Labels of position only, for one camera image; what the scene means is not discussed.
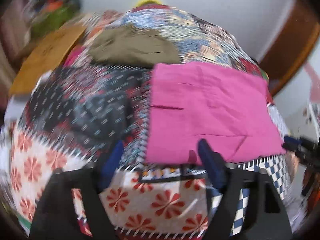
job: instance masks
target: brown wooden furniture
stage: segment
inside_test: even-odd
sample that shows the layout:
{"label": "brown wooden furniture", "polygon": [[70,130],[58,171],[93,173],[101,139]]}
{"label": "brown wooden furniture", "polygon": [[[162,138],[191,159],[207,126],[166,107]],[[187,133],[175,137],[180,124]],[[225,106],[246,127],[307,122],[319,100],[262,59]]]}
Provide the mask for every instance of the brown wooden furniture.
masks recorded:
{"label": "brown wooden furniture", "polygon": [[303,65],[316,43],[320,24],[314,12],[297,0],[278,38],[259,66],[267,72],[274,84],[274,96]]}

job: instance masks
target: black patterned fabric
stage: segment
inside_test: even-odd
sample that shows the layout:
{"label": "black patterned fabric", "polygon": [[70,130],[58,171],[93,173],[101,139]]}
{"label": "black patterned fabric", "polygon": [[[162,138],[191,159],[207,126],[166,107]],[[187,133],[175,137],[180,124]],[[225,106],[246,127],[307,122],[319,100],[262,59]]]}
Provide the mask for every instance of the black patterned fabric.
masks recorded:
{"label": "black patterned fabric", "polygon": [[101,65],[58,67],[35,91],[19,125],[95,160],[113,140],[127,145],[135,138],[145,72]]}

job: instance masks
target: folded pink fabric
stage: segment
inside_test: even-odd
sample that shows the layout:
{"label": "folded pink fabric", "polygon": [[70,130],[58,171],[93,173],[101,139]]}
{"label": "folded pink fabric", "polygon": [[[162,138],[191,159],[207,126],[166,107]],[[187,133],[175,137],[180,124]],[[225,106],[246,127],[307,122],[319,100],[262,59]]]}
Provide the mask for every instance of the folded pink fabric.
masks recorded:
{"label": "folded pink fabric", "polygon": [[157,64],[151,84],[147,162],[201,164],[201,138],[228,162],[284,153],[268,114],[264,79],[191,62]]}

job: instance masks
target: blue and white checkered pattern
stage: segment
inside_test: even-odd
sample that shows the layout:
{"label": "blue and white checkered pattern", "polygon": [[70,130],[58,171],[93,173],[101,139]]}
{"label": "blue and white checkered pattern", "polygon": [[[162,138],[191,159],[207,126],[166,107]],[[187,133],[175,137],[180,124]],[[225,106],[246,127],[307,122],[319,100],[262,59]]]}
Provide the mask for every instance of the blue and white checkered pattern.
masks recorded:
{"label": "blue and white checkered pattern", "polygon": [[[284,155],[256,159],[254,161],[238,165],[238,168],[247,171],[259,171],[260,168],[266,169],[268,175],[271,176],[273,180],[273,184],[275,185],[280,198],[282,200],[284,199],[285,195],[287,194],[287,187],[290,184],[290,177]],[[212,193],[212,214],[214,214],[220,204],[222,194],[216,189],[213,189]],[[231,236],[238,234],[241,231],[244,222],[245,211],[248,205],[249,194],[250,190],[247,188],[240,190],[238,209],[231,229]]]}

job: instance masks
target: olive green cloth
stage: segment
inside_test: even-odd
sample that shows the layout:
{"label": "olive green cloth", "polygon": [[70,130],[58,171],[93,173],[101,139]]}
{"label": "olive green cloth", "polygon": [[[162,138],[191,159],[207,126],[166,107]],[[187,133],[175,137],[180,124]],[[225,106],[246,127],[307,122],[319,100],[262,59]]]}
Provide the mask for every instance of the olive green cloth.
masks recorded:
{"label": "olive green cloth", "polygon": [[95,61],[152,68],[157,63],[179,64],[175,46],[157,30],[131,24],[104,30],[89,49]]}

